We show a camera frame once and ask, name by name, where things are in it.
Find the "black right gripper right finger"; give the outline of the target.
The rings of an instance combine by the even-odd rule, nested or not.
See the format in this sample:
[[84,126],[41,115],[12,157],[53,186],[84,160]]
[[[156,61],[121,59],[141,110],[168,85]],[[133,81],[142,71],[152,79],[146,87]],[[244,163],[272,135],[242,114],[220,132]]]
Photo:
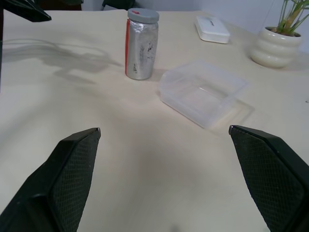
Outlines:
[[275,135],[231,125],[249,193],[272,232],[309,230],[309,166]]

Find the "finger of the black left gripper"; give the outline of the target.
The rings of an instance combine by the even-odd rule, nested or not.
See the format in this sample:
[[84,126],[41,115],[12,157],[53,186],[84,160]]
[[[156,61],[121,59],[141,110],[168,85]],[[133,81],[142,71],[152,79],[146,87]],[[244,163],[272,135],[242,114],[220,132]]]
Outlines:
[[31,22],[51,21],[52,18],[33,0],[1,0],[0,6]]

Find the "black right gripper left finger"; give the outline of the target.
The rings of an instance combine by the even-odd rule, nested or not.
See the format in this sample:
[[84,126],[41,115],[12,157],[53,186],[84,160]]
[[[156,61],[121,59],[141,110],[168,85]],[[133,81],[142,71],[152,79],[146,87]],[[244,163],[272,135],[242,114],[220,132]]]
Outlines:
[[0,215],[2,232],[75,232],[91,187],[100,128],[59,141]]

